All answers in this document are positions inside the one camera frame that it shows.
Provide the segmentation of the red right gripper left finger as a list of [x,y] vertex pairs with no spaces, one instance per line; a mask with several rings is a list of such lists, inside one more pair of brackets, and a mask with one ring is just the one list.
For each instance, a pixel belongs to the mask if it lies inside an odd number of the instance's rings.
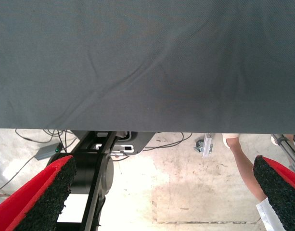
[[39,172],[0,204],[0,231],[53,231],[76,175],[72,155]]

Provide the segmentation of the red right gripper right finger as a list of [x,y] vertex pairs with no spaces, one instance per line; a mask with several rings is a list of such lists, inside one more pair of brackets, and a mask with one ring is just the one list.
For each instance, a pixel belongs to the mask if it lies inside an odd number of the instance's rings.
[[295,231],[295,173],[263,156],[256,157],[253,172],[281,227]]

